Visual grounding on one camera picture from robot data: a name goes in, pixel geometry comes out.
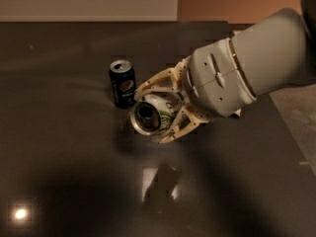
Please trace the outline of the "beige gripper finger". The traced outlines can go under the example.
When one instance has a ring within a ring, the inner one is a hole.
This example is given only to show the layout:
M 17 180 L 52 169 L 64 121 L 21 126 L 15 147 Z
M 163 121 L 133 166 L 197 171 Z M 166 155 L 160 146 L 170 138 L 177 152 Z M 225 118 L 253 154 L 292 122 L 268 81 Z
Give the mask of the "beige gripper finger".
M 134 100 L 152 93 L 175 94 L 182 101 L 188 102 L 189 93 L 185 86 L 185 76 L 189 68 L 190 58 L 178 62 L 174 67 L 167 68 L 142 83 L 135 92 Z
M 178 111 L 171 126 L 158 136 L 158 143 L 164 144 L 181 138 L 211 121 L 211 117 L 191 104 L 185 104 Z

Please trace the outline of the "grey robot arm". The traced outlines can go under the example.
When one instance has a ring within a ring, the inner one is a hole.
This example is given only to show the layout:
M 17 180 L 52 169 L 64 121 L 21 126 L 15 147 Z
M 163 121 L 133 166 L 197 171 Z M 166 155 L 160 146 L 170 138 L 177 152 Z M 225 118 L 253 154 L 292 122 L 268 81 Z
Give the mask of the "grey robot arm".
M 142 83 L 133 128 L 162 144 L 202 123 L 238 117 L 264 93 L 315 82 L 316 0 L 284 8 L 232 37 L 196 49 Z

